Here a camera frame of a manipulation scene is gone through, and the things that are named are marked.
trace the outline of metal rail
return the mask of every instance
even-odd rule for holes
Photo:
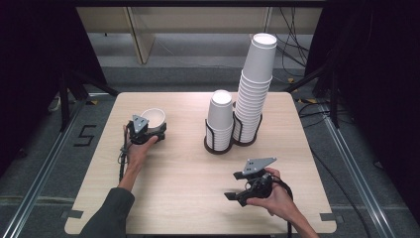
[[[320,105],[321,111],[327,111],[325,105]],[[382,208],[380,207],[379,203],[377,202],[376,198],[371,191],[367,180],[365,179],[362,171],[360,170],[355,158],[352,155],[347,143],[340,132],[340,129],[336,128],[330,118],[324,120],[328,130],[330,131],[331,136],[336,143],[337,148],[343,158],[344,163],[355,183],[356,188],[361,195],[362,201],[364,202],[367,211],[370,215],[371,220],[373,221],[376,230],[378,231],[380,237],[382,238],[391,238],[395,237],[395,234],[390,227],[388,218],[386,217],[385,213],[383,212]]]
[[[63,148],[63,145],[68,137],[69,132],[71,131],[71,128],[74,125],[77,115],[83,108],[84,104],[85,101],[82,100],[77,101],[74,105],[74,109],[72,110],[70,120],[67,126],[64,128],[64,130],[59,132],[58,137],[55,140],[49,155],[47,156],[34,182],[32,183],[27,194],[25,195],[21,204],[19,205],[18,210],[11,219],[9,226],[3,235],[3,238],[18,237],[21,233],[32,209],[34,208],[38,196],[40,195],[42,189],[44,188],[44,185],[47,182],[48,177],[50,176],[51,171],[53,170],[56,159]]]

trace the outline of metal bracket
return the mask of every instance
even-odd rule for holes
[[[144,117],[141,117],[141,116],[138,116],[138,115],[133,115],[133,126],[134,126],[134,131],[136,133],[141,132],[142,129],[146,125],[148,125],[148,123],[149,123],[148,119],[146,119]]]
[[[277,160],[276,157],[263,158],[263,159],[248,159],[247,164],[242,171],[243,176],[251,175],[264,169],[266,166]]]

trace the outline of black sleeve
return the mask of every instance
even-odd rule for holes
[[[119,187],[112,188],[101,208],[90,218],[79,237],[126,237],[126,218],[134,203],[134,196]]]

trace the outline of human arm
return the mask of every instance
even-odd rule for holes
[[[128,145],[127,169],[117,187],[112,188],[99,210],[83,227],[79,237],[126,237],[126,218],[134,203],[131,194],[149,148],[158,140],[151,137],[143,145]]]
[[[265,170],[273,176],[280,178],[279,171],[272,168],[265,168]],[[287,194],[287,191],[278,183],[273,183],[272,192],[268,198],[248,198],[247,204],[261,206],[267,209],[270,215],[276,215],[289,221],[302,238],[319,237],[306,217],[300,212],[296,204]]]

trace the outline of black cable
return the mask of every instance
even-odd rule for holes
[[[324,120],[325,120],[325,118],[322,118],[322,120],[320,120],[318,122],[315,122],[315,123],[312,123],[312,124],[309,124],[309,125],[306,125],[306,126],[303,126],[303,128],[308,128],[308,127],[311,127],[311,126],[316,126],[319,123],[323,122]]]
[[[305,118],[305,117],[314,116],[314,115],[318,115],[318,114],[328,114],[330,112],[331,111],[329,111],[329,110],[319,111],[319,112],[313,112],[313,113],[308,113],[308,114],[300,115],[299,118]],[[346,113],[348,113],[347,110],[338,110],[337,112],[346,112]]]
[[[288,52],[286,52],[284,49],[282,49],[281,47],[277,46],[277,50],[280,51],[283,55],[287,56],[289,59],[299,63],[301,66],[306,66],[305,64],[303,64],[301,61],[297,60],[294,56],[292,56],[291,54],[289,54]]]
[[[308,49],[306,49],[306,48],[304,48],[304,47],[302,47],[302,46],[299,46],[299,45],[293,45],[293,44],[291,44],[291,43],[287,43],[287,42],[285,42],[284,40],[282,40],[282,39],[278,36],[278,34],[275,34],[275,36],[277,37],[277,39],[278,39],[280,42],[282,42],[283,44],[287,44],[289,47],[293,47],[293,48],[301,48],[301,49],[302,49],[302,51],[309,52],[309,50],[308,50]]]
[[[126,165],[126,158],[127,158],[127,153],[129,151],[130,147],[127,147],[127,135],[128,135],[128,129],[125,128],[124,130],[124,144],[123,147],[121,148],[121,153],[120,156],[118,158],[118,163],[120,164],[120,176],[119,176],[119,181],[121,181],[121,179],[123,179],[124,176],[124,167]]]
[[[350,196],[347,194],[347,192],[344,190],[343,186],[340,184],[340,182],[338,181],[338,179],[334,176],[334,174],[332,173],[332,171],[327,167],[327,165],[325,165],[325,163],[318,157],[318,155],[315,153],[315,151],[312,149],[312,147],[309,147],[312,155],[314,155],[314,157],[318,160],[319,163],[321,163],[321,165],[324,167],[324,169],[328,172],[328,174],[330,174],[331,178],[334,180],[334,182],[337,184],[337,186],[340,188],[340,190],[342,191],[343,195],[346,197],[346,199],[349,201],[350,205],[352,206],[352,208],[355,210],[356,214],[358,215],[359,219],[361,220],[361,223],[365,229],[365,232],[367,233],[367,237],[370,238],[370,232],[368,231],[368,225],[366,224],[364,218],[362,217],[362,214],[359,212],[358,208],[356,207],[355,203],[350,199]]]
[[[284,19],[284,22],[286,23],[287,29],[289,31],[286,44],[288,45],[288,39],[291,37],[291,39],[293,40],[293,42],[296,44],[298,48],[299,55],[302,57],[302,60],[304,61],[303,64],[306,64],[306,61],[304,59],[307,60],[307,57],[306,57],[306,54],[302,51],[302,47],[300,46],[299,42],[297,41],[296,28],[294,26],[295,8],[294,7],[291,8],[291,25],[289,25],[289,22],[287,21],[282,9],[279,8],[279,10],[280,10],[281,16]]]
[[[302,113],[302,111],[303,111],[304,109],[306,109],[308,106],[312,106],[312,105],[320,105],[320,104],[326,104],[326,103],[330,103],[330,102],[325,101],[325,102],[315,102],[315,103],[309,103],[309,104],[306,104],[306,105],[304,105],[302,108],[300,108],[300,110],[299,110],[299,112],[297,113],[297,115],[299,115],[299,116],[300,116],[300,114]]]
[[[296,74],[294,74],[294,73],[292,73],[292,72],[289,72],[287,69],[286,69],[286,67],[284,66],[284,53],[285,53],[285,50],[286,50],[286,46],[287,45],[284,45],[284,48],[281,50],[280,48],[277,48],[280,52],[281,52],[281,65],[283,66],[283,69],[284,69],[284,71],[286,71],[288,74],[290,74],[290,75],[292,75],[292,76],[304,76],[304,75],[296,75]],[[295,59],[294,57],[292,57],[292,56],[290,56],[290,58],[292,59],[292,60],[294,60],[294,61],[296,61],[296,62],[298,62],[299,64],[302,64],[301,62],[299,62],[297,59]]]

